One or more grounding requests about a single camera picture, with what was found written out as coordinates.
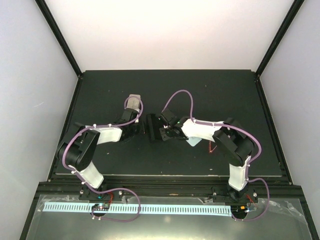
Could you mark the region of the grey glasses case green lining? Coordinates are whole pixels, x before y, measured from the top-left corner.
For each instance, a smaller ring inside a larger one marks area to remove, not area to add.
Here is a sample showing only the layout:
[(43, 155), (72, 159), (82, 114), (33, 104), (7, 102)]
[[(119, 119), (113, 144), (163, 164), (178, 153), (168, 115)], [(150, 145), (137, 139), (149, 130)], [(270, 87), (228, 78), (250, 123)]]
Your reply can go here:
[(141, 106), (140, 100), (141, 96), (139, 94), (130, 94), (124, 102), (124, 108), (133, 109), (139, 113)]

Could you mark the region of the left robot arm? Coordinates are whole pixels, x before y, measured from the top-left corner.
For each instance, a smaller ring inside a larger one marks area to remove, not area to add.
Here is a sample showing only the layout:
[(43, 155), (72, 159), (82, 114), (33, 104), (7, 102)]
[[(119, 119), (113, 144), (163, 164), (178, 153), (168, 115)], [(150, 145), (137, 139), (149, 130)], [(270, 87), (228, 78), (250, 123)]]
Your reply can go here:
[(90, 185), (89, 193), (97, 200), (108, 192), (103, 175), (93, 163), (97, 145), (123, 142), (144, 132), (144, 124), (139, 121), (142, 110), (126, 108), (121, 118), (104, 127), (85, 126), (75, 123), (59, 143), (55, 157), (63, 162), (72, 174), (79, 174), (83, 182)]

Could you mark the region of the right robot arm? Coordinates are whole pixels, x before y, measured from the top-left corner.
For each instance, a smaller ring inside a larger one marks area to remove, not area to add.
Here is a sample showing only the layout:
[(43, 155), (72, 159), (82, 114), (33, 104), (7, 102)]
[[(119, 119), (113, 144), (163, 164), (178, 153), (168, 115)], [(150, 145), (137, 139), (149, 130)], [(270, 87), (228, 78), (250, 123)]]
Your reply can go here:
[(252, 158), (254, 143), (248, 135), (241, 132), (238, 125), (234, 125), (234, 120), (229, 118), (228, 121), (212, 122), (188, 117), (178, 118), (169, 109), (165, 109), (157, 119), (163, 141), (185, 140), (192, 147), (201, 140), (215, 143), (229, 164), (228, 198), (238, 202), (246, 195), (249, 181), (247, 168)]

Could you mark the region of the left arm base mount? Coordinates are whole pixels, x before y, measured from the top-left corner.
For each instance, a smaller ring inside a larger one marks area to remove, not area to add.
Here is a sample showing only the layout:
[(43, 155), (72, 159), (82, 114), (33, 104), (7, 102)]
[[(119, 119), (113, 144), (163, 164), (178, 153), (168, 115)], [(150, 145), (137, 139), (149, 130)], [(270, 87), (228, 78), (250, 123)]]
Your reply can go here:
[(88, 188), (82, 187), (79, 191), (79, 200), (93, 204), (89, 208), (89, 214), (93, 219), (101, 219), (106, 216), (106, 212), (110, 209), (110, 205), (114, 201), (114, 193), (94, 193)]

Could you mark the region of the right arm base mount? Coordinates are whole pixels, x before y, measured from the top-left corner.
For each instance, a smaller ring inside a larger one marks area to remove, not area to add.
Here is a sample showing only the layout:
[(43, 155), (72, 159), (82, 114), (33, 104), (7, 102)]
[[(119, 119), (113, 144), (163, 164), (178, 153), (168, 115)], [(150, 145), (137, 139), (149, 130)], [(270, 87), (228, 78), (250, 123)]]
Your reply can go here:
[(241, 191), (229, 185), (213, 187), (212, 199), (214, 203), (224, 203), (230, 206), (231, 214), (240, 220), (244, 220), (249, 212), (258, 208), (256, 192), (248, 184)]

